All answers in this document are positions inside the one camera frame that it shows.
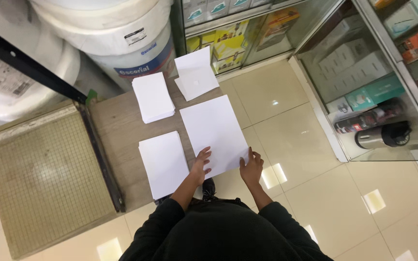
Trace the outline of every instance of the wooden table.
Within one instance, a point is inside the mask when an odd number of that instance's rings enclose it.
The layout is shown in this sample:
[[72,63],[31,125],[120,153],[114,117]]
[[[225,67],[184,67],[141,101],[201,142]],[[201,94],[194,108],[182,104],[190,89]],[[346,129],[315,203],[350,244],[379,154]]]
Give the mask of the wooden table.
[[180,109],[222,96],[221,89],[215,88],[187,102],[174,79],[170,78],[166,83],[175,105],[175,115],[159,121],[149,124],[143,122],[134,92],[127,92],[90,106],[91,116],[125,200],[127,212],[153,202],[138,142],[178,131],[191,169],[195,157]]

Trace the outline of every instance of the stack of white paper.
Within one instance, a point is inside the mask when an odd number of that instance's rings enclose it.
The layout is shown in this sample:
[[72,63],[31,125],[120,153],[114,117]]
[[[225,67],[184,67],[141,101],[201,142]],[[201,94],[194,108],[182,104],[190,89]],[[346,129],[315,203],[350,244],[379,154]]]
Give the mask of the stack of white paper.
[[144,123],[150,123],[175,114],[162,72],[133,79],[131,83]]
[[175,83],[186,101],[192,100],[213,88],[219,87],[210,67],[209,46],[175,59],[179,78]]
[[194,155],[211,146],[206,179],[248,162],[248,146],[227,95],[180,110]]
[[152,197],[160,199],[174,193],[189,173],[178,132],[140,141],[138,148]]

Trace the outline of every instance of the tiled floor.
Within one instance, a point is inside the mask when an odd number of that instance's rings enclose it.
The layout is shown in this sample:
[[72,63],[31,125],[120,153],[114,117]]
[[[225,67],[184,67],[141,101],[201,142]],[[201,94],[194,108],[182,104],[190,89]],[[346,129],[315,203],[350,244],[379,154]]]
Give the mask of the tiled floor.
[[[259,152],[261,184],[336,261],[418,261],[418,166],[336,160],[287,61],[221,83],[248,145]],[[258,212],[238,169],[214,178],[217,196]],[[117,260],[153,204],[26,259]],[[0,224],[0,261],[10,260]]]

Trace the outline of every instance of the hand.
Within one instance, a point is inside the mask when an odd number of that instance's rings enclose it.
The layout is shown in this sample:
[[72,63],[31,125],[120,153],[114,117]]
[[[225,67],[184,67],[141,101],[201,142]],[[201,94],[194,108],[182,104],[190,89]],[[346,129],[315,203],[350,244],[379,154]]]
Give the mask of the hand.
[[193,167],[191,167],[191,171],[188,174],[188,177],[191,178],[196,182],[197,186],[201,186],[206,178],[206,174],[208,174],[212,169],[203,169],[204,165],[209,163],[207,159],[211,154],[212,151],[210,150],[210,146],[204,148],[202,151],[199,152],[198,156],[195,158]]
[[259,185],[264,160],[261,159],[260,154],[253,151],[251,147],[249,147],[248,157],[249,162],[246,165],[244,163],[244,159],[240,158],[240,175],[246,183],[246,186],[248,188],[252,188]]

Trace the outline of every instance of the black sweater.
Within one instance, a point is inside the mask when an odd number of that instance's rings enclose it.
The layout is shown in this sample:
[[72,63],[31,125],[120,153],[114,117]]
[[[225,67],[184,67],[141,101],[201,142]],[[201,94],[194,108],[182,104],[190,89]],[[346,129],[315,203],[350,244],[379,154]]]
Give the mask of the black sweater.
[[259,214],[234,200],[191,206],[166,199],[139,228],[119,261],[331,261],[278,202]]

